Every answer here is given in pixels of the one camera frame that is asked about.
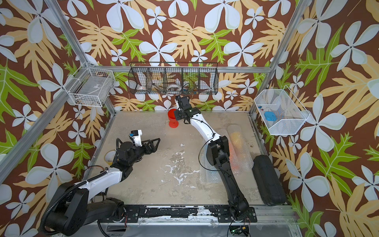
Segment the blue object in basket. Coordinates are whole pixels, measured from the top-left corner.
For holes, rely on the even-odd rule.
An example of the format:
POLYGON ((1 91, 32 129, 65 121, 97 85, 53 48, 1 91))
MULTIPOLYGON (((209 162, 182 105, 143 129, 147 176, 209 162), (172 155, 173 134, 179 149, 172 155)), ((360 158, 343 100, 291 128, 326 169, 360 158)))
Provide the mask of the blue object in basket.
POLYGON ((277 121, 277 116, 274 112, 266 111, 264 112, 264 117, 267 121, 277 121))

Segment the bubble wrapped blue glass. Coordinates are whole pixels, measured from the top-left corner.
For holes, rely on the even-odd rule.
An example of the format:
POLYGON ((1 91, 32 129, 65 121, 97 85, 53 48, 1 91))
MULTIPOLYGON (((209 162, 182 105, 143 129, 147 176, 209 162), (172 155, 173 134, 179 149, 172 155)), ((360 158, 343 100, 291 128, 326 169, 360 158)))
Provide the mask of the bubble wrapped blue glass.
POLYGON ((221 183, 221 177, 218 171, 210 171, 209 168, 201 168, 200 170, 200 180, 203 183, 221 183))

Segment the yellow tape roll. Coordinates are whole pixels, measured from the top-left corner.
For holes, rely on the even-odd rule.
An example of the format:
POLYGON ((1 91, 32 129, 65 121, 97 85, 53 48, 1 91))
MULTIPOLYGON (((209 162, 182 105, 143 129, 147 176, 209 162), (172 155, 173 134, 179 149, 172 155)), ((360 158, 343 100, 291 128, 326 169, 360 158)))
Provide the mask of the yellow tape roll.
POLYGON ((104 161, 108 164, 108 165, 112 165, 113 163, 113 160, 114 160, 114 157, 115 157, 115 154, 116 154, 116 151, 109 151, 106 153, 105 157, 104 157, 104 161))

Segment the white tape roll in basket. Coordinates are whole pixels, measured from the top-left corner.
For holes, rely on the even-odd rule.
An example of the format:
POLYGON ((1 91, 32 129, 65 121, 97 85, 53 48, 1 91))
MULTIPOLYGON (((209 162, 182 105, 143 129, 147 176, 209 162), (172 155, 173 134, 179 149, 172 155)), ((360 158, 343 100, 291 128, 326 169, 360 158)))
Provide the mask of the white tape roll in basket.
POLYGON ((170 85, 166 88, 167 91, 180 91, 181 89, 182 89, 181 86, 178 85, 178 84, 170 84, 170 85))

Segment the red wine glass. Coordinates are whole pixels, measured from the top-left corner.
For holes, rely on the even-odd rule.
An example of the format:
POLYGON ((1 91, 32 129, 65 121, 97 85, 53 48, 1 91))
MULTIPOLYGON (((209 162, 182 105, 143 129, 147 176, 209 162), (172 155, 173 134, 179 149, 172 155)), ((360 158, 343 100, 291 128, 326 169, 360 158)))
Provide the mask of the red wine glass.
POLYGON ((171 128, 177 128, 179 126, 179 122, 176 120, 176 117, 175 117, 176 111, 177 111, 176 109, 170 109, 168 111, 169 126, 171 128))

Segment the black mounting rail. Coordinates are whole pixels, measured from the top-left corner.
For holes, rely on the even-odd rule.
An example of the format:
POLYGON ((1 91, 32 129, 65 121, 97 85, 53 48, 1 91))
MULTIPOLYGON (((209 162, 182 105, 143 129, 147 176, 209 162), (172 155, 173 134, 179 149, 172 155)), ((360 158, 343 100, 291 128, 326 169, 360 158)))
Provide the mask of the black mounting rail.
POLYGON ((125 205, 121 214, 102 220, 108 223, 256 223, 257 215, 250 206, 241 218, 232 217, 229 205, 125 205))

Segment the bubble wrapped orange glass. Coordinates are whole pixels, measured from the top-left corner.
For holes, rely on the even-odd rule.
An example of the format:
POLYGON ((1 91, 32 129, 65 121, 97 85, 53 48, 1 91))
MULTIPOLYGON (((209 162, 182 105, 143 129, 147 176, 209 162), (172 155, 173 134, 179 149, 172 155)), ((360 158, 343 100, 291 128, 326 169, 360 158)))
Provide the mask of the bubble wrapped orange glass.
POLYGON ((241 173, 241 166, 240 166, 240 163, 238 161, 235 149, 233 147, 232 141, 231 141, 231 139, 229 137, 229 134, 228 134, 227 130, 226 129, 220 129, 219 130, 219 134, 221 136, 226 136, 227 139, 228 139, 229 150, 230 150, 230 156, 229 156, 229 158, 230 158, 230 164, 231 164, 231 168, 232 168, 233 174, 239 174, 239 173, 241 173))

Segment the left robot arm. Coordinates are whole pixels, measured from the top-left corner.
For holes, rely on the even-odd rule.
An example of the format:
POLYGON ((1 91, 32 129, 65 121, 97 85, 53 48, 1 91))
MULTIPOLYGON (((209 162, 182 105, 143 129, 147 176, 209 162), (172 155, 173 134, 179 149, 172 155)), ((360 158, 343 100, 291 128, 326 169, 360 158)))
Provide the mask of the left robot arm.
POLYGON ((47 236, 63 234, 71 236, 82 226, 100 220, 121 220, 124 202, 117 198, 91 200, 107 188, 125 180, 133 171, 133 165, 144 155, 155 153, 160 139, 142 141, 141 146, 116 140, 113 162, 100 174, 78 182, 64 183, 55 192, 40 220, 38 230, 47 236))

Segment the bubble wrapped yellow glass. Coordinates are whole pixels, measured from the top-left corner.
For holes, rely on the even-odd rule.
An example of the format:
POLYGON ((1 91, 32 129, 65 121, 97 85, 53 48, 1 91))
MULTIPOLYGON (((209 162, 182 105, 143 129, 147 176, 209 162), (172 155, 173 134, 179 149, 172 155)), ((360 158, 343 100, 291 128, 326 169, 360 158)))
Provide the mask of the bubble wrapped yellow glass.
POLYGON ((242 135, 241 127, 232 124, 227 128, 227 132, 232 141, 238 161, 241 166, 241 172, 249 171, 253 168, 254 162, 248 149, 247 143, 242 135))

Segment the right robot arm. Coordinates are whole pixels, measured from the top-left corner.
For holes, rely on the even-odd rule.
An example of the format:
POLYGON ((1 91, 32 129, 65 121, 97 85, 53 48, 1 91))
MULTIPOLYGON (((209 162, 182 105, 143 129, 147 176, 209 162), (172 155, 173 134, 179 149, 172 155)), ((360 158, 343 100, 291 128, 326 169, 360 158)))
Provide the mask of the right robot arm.
POLYGON ((175 97, 177 110, 174 112, 177 121, 192 125, 203 137, 206 147, 206 158, 214 169, 204 168, 211 172, 218 172, 228 196, 228 204, 233 220, 241 222, 254 215, 253 208, 240 190, 230 163, 229 141, 226 136, 217 133, 205 120, 198 108, 192 107, 188 96, 175 97))

